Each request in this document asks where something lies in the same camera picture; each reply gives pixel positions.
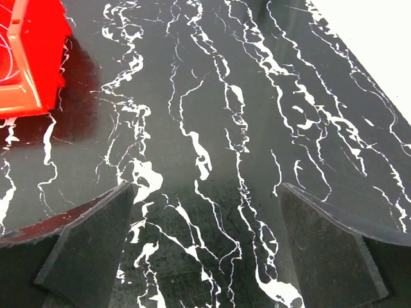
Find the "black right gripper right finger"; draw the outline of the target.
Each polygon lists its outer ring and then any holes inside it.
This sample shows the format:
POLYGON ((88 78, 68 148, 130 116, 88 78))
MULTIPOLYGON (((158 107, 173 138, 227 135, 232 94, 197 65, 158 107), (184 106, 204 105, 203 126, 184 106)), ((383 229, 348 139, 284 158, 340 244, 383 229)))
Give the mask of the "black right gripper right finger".
POLYGON ((410 234, 288 183, 279 206, 306 307, 410 307, 410 234))

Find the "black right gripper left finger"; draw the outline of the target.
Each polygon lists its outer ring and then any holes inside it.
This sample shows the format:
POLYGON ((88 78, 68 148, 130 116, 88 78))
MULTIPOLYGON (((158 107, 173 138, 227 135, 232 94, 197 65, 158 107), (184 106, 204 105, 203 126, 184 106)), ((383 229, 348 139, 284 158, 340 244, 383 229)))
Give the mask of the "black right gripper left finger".
POLYGON ((1 307, 108 307, 134 190, 122 183, 1 236, 1 307))

